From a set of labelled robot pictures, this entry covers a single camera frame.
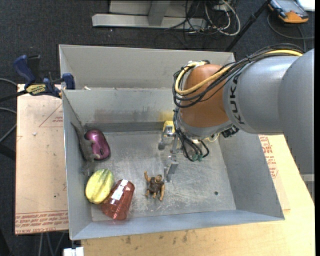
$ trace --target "toy animal figurine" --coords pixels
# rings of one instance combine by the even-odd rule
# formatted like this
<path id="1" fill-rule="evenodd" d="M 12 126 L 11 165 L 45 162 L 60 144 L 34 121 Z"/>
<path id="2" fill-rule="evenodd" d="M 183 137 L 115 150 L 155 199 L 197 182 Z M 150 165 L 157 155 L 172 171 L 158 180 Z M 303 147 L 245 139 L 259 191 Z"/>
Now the toy animal figurine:
<path id="1" fill-rule="evenodd" d="M 148 188 L 144 194 L 146 197 L 151 193 L 153 198 L 156 198 L 160 192 L 159 200 L 162 201 L 165 195 L 165 183 L 162 181 L 162 176 L 159 174 L 156 177 L 149 177 L 147 171 L 144 172 L 144 178 L 148 182 Z"/>

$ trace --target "yellow squash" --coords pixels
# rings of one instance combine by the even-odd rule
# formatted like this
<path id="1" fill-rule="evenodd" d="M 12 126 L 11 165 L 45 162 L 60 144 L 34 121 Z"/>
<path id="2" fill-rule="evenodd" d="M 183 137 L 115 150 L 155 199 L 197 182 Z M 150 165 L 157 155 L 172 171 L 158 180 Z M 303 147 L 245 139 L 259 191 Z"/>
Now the yellow squash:
<path id="1" fill-rule="evenodd" d="M 101 204 L 109 195 L 115 183 L 115 177 L 109 169 L 100 169 L 93 173 L 85 187 L 85 196 L 91 203 Z"/>

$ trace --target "gray metal bin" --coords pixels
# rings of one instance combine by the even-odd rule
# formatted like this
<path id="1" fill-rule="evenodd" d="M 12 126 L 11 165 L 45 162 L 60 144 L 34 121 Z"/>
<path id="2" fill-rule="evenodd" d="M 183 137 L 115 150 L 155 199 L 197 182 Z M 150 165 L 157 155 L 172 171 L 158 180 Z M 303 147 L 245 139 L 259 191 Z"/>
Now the gray metal bin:
<path id="1" fill-rule="evenodd" d="M 283 220 L 259 137 L 238 132 L 207 143 L 210 155 L 179 165 L 165 183 L 163 201 L 146 198 L 144 171 L 162 174 L 170 147 L 158 150 L 173 109 L 173 74 L 190 60 L 224 65 L 232 53 L 60 45 L 61 74 L 75 77 L 63 92 L 69 234 L 72 240 Z M 77 133 L 98 128 L 111 157 L 91 170 L 110 169 L 135 191 L 126 220 L 116 221 L 85 196 L 88 175 Z"/>

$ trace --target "red plastic container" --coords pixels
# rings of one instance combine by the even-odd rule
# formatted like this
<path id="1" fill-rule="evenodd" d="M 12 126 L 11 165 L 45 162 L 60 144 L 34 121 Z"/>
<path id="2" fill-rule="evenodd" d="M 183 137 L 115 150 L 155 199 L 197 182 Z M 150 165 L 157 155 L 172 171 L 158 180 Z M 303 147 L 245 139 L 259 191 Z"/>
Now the red plastic container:
<path id="1" fill-rule="evenodd" d="M 103 213 L 114 220 L 125 220 L 128 216 L 135 186 L 126 179 L 119 180 L 102 203 Z"/>

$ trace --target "white label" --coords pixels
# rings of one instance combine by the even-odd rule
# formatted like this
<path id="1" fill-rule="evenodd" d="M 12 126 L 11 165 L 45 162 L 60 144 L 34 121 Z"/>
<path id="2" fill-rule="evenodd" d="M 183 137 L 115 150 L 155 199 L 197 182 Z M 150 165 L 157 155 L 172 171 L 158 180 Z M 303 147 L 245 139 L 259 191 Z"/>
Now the white label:
<path id="1" fill-rule="evenodd" d="M 113 195 L 111 196 L 112 199 L 120 200 L 124 193 L 124 188 L 128 184 L 128 180 L 123 179 L 117 189 L 114 191 Z"/>

